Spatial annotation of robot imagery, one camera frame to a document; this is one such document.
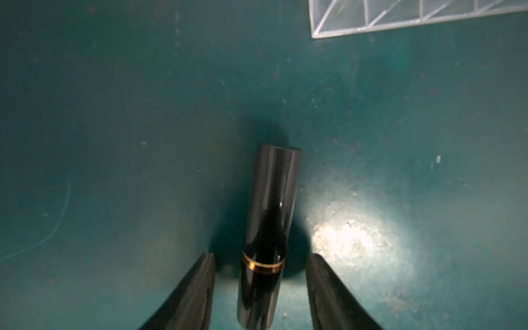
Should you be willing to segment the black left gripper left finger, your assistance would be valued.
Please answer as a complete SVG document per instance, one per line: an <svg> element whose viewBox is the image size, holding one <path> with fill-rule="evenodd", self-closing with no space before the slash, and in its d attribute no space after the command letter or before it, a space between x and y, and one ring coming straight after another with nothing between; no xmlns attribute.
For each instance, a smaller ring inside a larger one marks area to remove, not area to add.
<svg viewBox="0 0 528 330"><path fill-rule="evenodd" d="M215 287L215 256L203 253L140 330L206 330Z"/></svg>

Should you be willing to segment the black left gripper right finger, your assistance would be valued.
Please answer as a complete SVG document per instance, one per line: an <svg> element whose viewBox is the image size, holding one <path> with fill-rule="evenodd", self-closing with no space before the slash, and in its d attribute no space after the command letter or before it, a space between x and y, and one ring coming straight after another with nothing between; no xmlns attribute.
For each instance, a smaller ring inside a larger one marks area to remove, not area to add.
<svg viewBox="0 0 528 330"><path fill-rule="evenodd" d="M382 330L320 254L309 255L305 272L314 329Z"/></svg>

